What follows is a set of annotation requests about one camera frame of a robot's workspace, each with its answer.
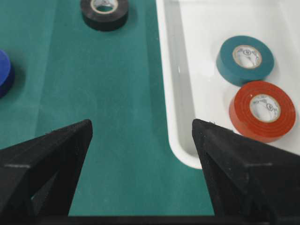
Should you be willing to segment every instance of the black electrical tape roll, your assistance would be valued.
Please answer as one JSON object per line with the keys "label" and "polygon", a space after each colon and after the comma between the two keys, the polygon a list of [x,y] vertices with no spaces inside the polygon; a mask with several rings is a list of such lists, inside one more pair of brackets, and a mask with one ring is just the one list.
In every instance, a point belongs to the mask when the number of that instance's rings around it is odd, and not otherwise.
{"label": "black electrical tape roll", "polygon": [[[128,18],[128,0],[81,0],[80,7],[83,20],[95,30],[116,30]],[[111,10],[101,11],[101,7]]]}

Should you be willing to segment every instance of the green surface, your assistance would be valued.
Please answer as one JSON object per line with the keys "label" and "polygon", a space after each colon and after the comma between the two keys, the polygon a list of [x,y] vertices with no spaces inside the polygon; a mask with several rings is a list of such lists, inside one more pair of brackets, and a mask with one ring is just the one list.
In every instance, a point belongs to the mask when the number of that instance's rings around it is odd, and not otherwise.
{"label": "green surface", "polygon": [[0,49],[16,68],[0,99],[0,148],[89,118],[93,139],[70,215],[211,215],[202,171],[167,138],[155,1],[97,32],[79,0],[1,0]]}

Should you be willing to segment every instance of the electrical tape roll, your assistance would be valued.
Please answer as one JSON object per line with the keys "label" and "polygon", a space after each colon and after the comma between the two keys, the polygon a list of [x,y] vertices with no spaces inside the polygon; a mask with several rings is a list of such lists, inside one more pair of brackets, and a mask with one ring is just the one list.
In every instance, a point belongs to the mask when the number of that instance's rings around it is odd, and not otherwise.
{"label": "electrical tape roll", "polygon": [[217,56],[219,73],[230,83],[263,80],[274,67],[270,49],[261,41],[248,36],[235,36],[226,40]]}
{"label": "electrical tape roll", "polygon": [[279,139],[296,122],[296,110],[289,96],[264,81],[245,84],[232,99],[229,116],[242,135],[264,143]]}
{"label": "electrical tape roll", "polygon": [[0,50],[0,98],[5,96],[15,80],[15,71],[8,55]]}
{"label": "electrical tape roll", "polygon": [[[81,0],[80,7],[83,20],[95,30],[116,30],[128,18],[128,0]],[[109,7],[111,10],[103,11],[101,7]]]}

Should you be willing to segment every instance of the black plastic part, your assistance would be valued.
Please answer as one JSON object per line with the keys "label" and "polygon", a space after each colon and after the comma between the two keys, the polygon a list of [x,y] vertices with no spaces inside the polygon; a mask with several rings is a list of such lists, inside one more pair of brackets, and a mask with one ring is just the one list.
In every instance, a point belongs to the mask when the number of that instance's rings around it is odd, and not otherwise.
{"label": "black plastic part", "polygon": [[193,138],[215,217],[68,217],[91,138],[84,120],[0,150],[0,224],[300,224],[300,157],[202,120]]}
{"label": "black plastic part", "polygon": [[45,217],[30,221],[31,225],[269,225],[242,217]]}
{"label": "black plastic part", "polygon": [[91,138],[84,120],[0,150],[0,220],[67,215]]}
{"label": "black plastic part", "polygon": [[128,0],[117,0],[117,9],[108,14],[94,11],[90,5],[91,1],[80,1],[83,20],[89,27],[100,31],[111,31],[122,27],[126,23],[128,18]]}
{"label": "black plastic part", "polygon": [[216,216],[300,224],[300,157],[194,120],[193,138]]}

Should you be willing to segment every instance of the teal electrical tape roll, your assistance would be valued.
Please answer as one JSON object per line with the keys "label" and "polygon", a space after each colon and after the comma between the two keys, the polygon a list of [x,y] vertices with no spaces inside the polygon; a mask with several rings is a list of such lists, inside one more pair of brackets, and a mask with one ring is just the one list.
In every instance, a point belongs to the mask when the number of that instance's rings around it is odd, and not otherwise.
{"label": "teal electrical tape roll", "polygon": [[274,67],[270,49],[261,41],[248,36],[226,40],[217,56],[217,68],[230,83],[242,86],[263,80]]}

